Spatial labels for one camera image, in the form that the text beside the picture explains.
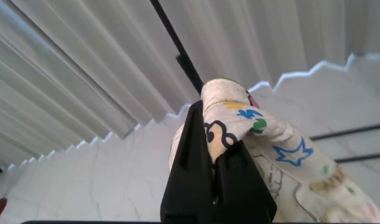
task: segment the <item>green spot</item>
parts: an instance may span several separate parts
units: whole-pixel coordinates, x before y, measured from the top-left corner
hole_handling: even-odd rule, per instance
[[[349,191],[349,193],[351,195],[355,195],[356,194],[356,191],[352,187],[346,186],[346,189]]]
[[[261,134],[263,133],[262,128],[265,128],[267,126],[267,122],[264,119],[256,119],[256,122],[253,123],[253,127],[251,128],[251,131],[254,133]]]
[[[328,172],[329,172],[329,167],[328,167],[328,165],[323,166],[323,167],[322,167],[322,173],[323,173],[323,174],[328,174]]]

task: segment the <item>white marble surface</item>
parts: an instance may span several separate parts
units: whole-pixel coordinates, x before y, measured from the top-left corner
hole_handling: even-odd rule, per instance
[[[321,67],[312,76],[288,78],[276,91],[262,86],[253,92],[261,108],[287,119],[309,136],[380,123],[378,71],[368,62],[347,71]],[[184,122],[168,115],[126,139],[112,135],[68,152],[56,152],[0,175],[0,197],[8,203],[0,223],[27,220],[158,220],[168,178],[172,136]],[[337,159],[380,152],[380,130],[317,141]],[[380,160],[345,164],[352,178],[380,208]]]

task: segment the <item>curtain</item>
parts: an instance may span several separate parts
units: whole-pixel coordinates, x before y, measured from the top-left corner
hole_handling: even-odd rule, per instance
[[[250,88],[380,52],[380,0],[160,0],[200,78]],[[149,0],[0,0],[0,167],[199,99]]]
[[[380,0],[160,0],[201,79],[274,86],[283,73],[380,52]]]

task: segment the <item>white curtain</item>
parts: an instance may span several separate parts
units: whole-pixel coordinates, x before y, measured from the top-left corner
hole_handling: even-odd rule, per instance
[[[380,52],[380,0],[160,0],[201,79]],[[161,121],[199,99],[149,0],[0,0],[0,167]]]
[[[380,0],[160,0],[203,81],[274,86],[283,73],[380,52]]]

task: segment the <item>white cloth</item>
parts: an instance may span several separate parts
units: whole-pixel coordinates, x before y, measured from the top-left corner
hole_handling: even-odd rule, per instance
[[[290,123],[251,106],[241,85],[212,80],[201,98],[212,161],[242,139],[277,203],[274,222],[380,222],[377,206],[333,159]],[[182,130],[173,138],[169,170]]]

